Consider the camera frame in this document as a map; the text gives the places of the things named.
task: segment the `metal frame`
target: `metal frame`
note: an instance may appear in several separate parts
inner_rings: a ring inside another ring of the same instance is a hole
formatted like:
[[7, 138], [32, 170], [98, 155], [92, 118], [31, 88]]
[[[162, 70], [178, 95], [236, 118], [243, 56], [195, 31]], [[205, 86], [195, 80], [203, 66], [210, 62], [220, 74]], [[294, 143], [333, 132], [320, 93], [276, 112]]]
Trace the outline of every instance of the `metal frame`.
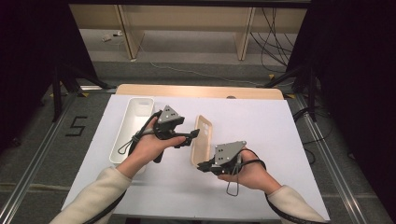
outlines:
[[64, 122], [65, 114], [67, 113], [70, 105], [73, 104], [76, 98], [76, 93], [70, 93], [67, 96], [64, 102], [64, 111], [60, 114], [57, 121], [52, 122], [49, 131], [44, 137], [44, 140], [41, 142], [41, 145], [35, 153], [34, 157], [32, 158], [29, 166], [26, 168], [26, 171], [24, 172], [20, 182], [12, 191], [6, 203], [3, 205], [0, 213], [0, 223], [10, 223], [12, 218], [14, 218], [27, 190], [30, 187], [30, 184], [35, 179], [35, 175], [37, 174], [41, 164], [46, 158], [56, 134], [58, 133], [60, 127]]
[[[301, 94], [297, 94], [297, 102], [301, 109], [307, 107], [304, 97]], [[332, 182], [336, 186], [338, 193], [340, 194], [340, 197], [343, 200], [344, 205], [346, 206], [346, 210], [349, 213], [352, 222], [355, 224], [368, 223], [366, 217], [361, 211], [361, 206], [353, 195], [352, 189], [348, 185], [340, 167], [338, 166], [334, 156], [332, 155], [332, 152], [327, 146], [326, 140], [323, 139], [323, 134], [321, 133], [320, 128], [311, 119], [310, 116], [305, 116], [304, 119], [314, 139], [322, 139], [320, 141], [317, 141], [318, 150], [332, 177]]]

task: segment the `white tray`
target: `white tray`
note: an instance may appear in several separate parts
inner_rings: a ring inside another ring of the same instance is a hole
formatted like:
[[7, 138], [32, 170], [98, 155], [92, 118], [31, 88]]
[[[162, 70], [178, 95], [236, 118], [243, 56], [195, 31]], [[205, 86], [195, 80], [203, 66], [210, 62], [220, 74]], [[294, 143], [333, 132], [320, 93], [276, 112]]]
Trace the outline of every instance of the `white tray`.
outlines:
[[[128, 147], [123, 147], [146, 123], [154, 112], [154, 100], [151, 98], [132, 98], [125, 110], [122, 123], [110, 153], [110, 161], [119, 165], [128, 157]], [[138, 174], [145, 171], [144, 166]]]

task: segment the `white tabletop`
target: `white tabletop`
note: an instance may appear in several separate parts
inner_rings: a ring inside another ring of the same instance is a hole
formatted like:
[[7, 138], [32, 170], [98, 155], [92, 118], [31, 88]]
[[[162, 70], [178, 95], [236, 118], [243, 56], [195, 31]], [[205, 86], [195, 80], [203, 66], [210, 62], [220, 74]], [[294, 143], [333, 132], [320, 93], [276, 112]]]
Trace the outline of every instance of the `white tabletop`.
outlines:
[[[64, 207], [103, 169], [112, 166], [108, 157], [131, 98], [134, 97], [111, 96]], [[179, 133], [192, 131], [198, 115], [209, 119], [213, 124], [212, 150], [214, 145], [247, 141], [247, 147], [265, 161], [267, 170], [279, 183], [299, 191], [315, 210], [330, 220], [286, 101], [152, 98], [155, 111], [170, 105], [185, 117], [184, 123], [176, 128]], [[191, 147], [166, 149], [161, 163], [149, 163], [146, 171], [134, 178], [114, 214], [201, 220], [279, 219], [261, 191], [240, 186], [237, 197], [228, 195], [227, 183], [194, 168], [190, 155]]]

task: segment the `gray carpet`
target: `gray carpet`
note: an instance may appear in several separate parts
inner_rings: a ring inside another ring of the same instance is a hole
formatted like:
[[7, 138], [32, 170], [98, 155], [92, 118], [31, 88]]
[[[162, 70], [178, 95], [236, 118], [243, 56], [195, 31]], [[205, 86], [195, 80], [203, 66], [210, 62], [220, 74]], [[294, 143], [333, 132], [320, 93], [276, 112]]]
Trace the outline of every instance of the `gray carpet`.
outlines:
[[[94, 63], [99, 78], [113, 85], [140, 83], [255, 87], [256, 84], [227, 81], [218, 77], [264, 84], [270, 80], [268, 75], [272, 74], [265, 72], [260, 65], [177, 63], [162, 63], [158, 65], [195, 71], [201, 75], [178, 72], [171, 69], [159, 69], [150, 63]], [[217, 77], [204, 77], [202, 74]], [[82, 85], [91, 84], [83, 79], [79, 82]], [[280, 89], [284, 93], [289, 93], [290, 85], [281, 86]], [[52, 189], [31, 188], [25, 196], [12, 223], [47, 223], [60, 211], [64, 198], [67, 195], [67, 188], [74, 181], [103, 111], [106, 108], [109, 97], [109, 93], [90, 93], [87, 97], [78, 97], [71, 105], [62, 124], [62, 128], [58, 132], [34, 180], [34, 184], [51, 185], [54, 187]], [[53, 111], [50, 90], [43, 97], [43, 101], [44, 105], [37, 108], [31, 123], [21, 135], [22, 145], [20, 147], [9, 148], [0, 156], [0, 203], [4, 203], [12, 191], [12, 185], [9, 184], [15, 184], [21, 178], [24, 169], [34, 156], [36, 149], [40, 145], [40, 141], [49, 129]], [[301, 109], [295, 99], [287, 99], [287, 101], [290, 105], [290, 113], [294, 114]], [[323, 132], [323, 135], [327, 136], [325, 141], [342, 169], [348, 185], [351, 187], [355, 197], [358, 198], [363, 213], [366, 215], [369, 223], [392, 223], [381, 203], [375, 197], [357, 163], [347, 156], [347, 146], [320, 98], [317, 100], [317, 105], [322, 105], [317, 110], [318, 126]], [[80, 136], [67, 136], [68, 134], [79, 132], [77, 129], [70, 128], [75, 117], [86, 117], [85, 119], [76, 120], [76, 124], [85, 126], [85, 129]], [[304, 118], [299, 119], [296, 122], [296, 126], [303, 143], [313, 140]], [[307, 158], [310, 161], [313, 161], [315, 157], [315, 161], [311, 167], [318, 182], [323, 200], [328, 208], [332, 223], [352, 223], [346, 207], [338, 194], [338, 190], [332, 182], [332, 177], [318, 152], [316, 144], [308, 143], [304, 144], [304, 147], [309, 150], [307, 152]], [[113, 217], [110, 223], [124, 223], [124, 221], [124, 217]]]

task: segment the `hand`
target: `hand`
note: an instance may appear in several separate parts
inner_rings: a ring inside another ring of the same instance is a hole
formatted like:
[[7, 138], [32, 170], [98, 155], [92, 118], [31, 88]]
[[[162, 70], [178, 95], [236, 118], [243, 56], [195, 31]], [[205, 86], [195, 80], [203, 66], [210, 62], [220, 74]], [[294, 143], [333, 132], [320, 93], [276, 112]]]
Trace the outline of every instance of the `hand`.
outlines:
[[[242, 161], [252, 161], [257, 159], [256, 155], [248, 150], [243, 150], [241, 152], [241, 156]], [[260, 189], [267, 194], [271, 194], [272, 192], [276, 191], [281, 187], [280, 184], [267, 173], [267, 171], [262, 167], [259, 162], [253, 162], [244, 165], [238, 176], [219, 175], [218, 179], [227, 182], [238, 181], [239, 184], [247, 188]]]
[[[152, 119], [147, 128], [152, 128], [156, 120], [157, 118]], [[132, 178], [140, 168], [157, 158], [166, 148], [177, 146], [185, 140], [186, 137], [183, 136], [160, 140], [155, 134], [144, 135], [137, 143], [131, 155], [117, 169], [124, 175]]]

